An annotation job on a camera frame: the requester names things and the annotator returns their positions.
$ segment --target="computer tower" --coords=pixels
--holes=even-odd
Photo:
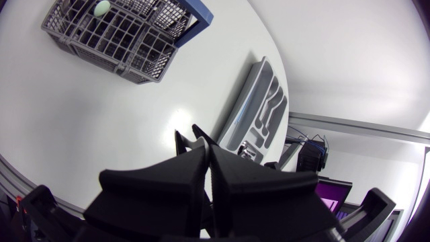
[[[311,142],[325,149],[324,142],[315,140],[312,140]],[[298,153],[296,171],[321,171],[325,166],[325,164],[323,164],[324,160],[325,156],[321,150],[316,148],[315,145],[306,142],[304,143],[302,150]]]

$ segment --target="dish rack basket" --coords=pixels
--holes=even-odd
[[[200,0],[110,0],[95,17],[99,2],[57,0],[42,29],[62,50],[137,84],[159,82],[177,49],[213,19]]]

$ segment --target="white table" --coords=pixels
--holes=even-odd
[[[40,29],[54,0],[8,1],[0,13],[0,154],[24,177],[86,208],[104,169],[175,156],[174,130],[218,138],[251,64],[268,56],[287,93],[271,36],[247,1],[207,0],[212,25],[179,49],[160,83],[136,85],[70,55]],[[262,163],[281,155],[282,125]]]

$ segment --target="gray cutlery tray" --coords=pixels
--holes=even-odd
[[[287,97],[267,59],[255,63],[221,132],[218,144],[239,155],[241,145],[260,163],[270,148],[287,107]]]

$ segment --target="purple screen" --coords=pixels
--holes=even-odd
[[[350,189],[351,188],[336,186],[335,184],[323,184],[318,182],[315,192],[327,207],[330,208],[330,211],[333,212],[342,206]]]

